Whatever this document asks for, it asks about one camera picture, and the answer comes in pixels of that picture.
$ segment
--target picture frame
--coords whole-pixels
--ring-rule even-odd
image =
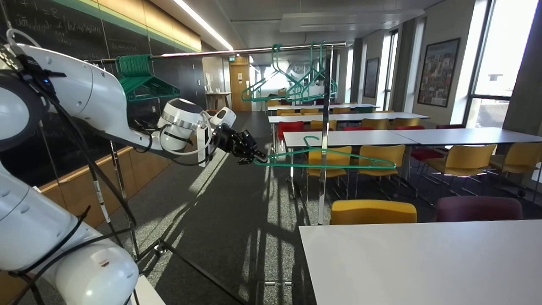
[[[362,97],[375,98],[379,58],[365,61],[365,76],[362,83]]]
[[[418,103],[446,107],[455,73],[458,39],[426,44]]]

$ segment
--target ceiling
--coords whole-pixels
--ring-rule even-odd
[[[201,36],[213,49],[225,49],[172,0],[150,0]],[[184,0],[235,49],[270,49],[272,44],[309,46],[348,42],[379,29],[396,29],[423,15],[441,0]]]

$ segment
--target robotic arm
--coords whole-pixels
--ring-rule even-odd
[[[165,156],[182,151],[192,134],[208,132],[216,146],[243,163],[263,159],[247,131],[235,132],[235,114],[209,117],[187,100],[169,100],[155,131],[128,127],[125,93],[118,80],[75,58],[48,49],[8,44],[0,49],[0,151],[33,134],[45,112],[86,122],[108,139]],[[136,281],[133,259],[84,222],[18,181],[0,164],[0,270],[37,273],[59,290],[65,303],[123,303]]]

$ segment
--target floor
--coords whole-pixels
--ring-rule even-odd
[[[235,129],[248,129],[258,148],[269,146],[270,129],[262,112],[240,115]],[[389,185],[389,193],[394,200],[414,203],[418,219],[428,222],[433,219],[431,203],[448,195],[446,186],[436,186],[423,176],[409,180],[421,197],[394,185]],[[358,186],[360,198],[382,198],[368,188],[368,181],[352,181],[348,190]],[[296,183],[301,198],[302,183]],[[462,186],[487,195],[509,195],[496,185],[496,180],[462,181]],[[172,249],[150,251],[138,261],[140,271],[172,305],[311,305],[314,300],[296,227],[316,222],[314,193],[319,186],[316,180],[309,181],[308,202],[294,200],[287,168],[238,164],[238,159],[223,153],[216,153],[206,168],[172,164],[130,200],[138,222],[138,253],[152,249],[155,241]],[[346,188],[343,181],[330,181],[328,190],[324,210]],[[540,219],[540,202],[523,200],[524,217]],[[116,214],[113,224],[123,227],[126,220]],[[125,244],[133,251],[131,239],[125,239]],[[60,303],[45,283],[40,283],[40,290],[45,303]]]

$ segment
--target ceiling light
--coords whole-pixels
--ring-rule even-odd
[[[199,14],[196,14],[191,7],[187,7],[182,0],[174,0],[192,20],[196,20],[213,39],[216,39],[226,51],[233,51],[231,44],[228,44]]]

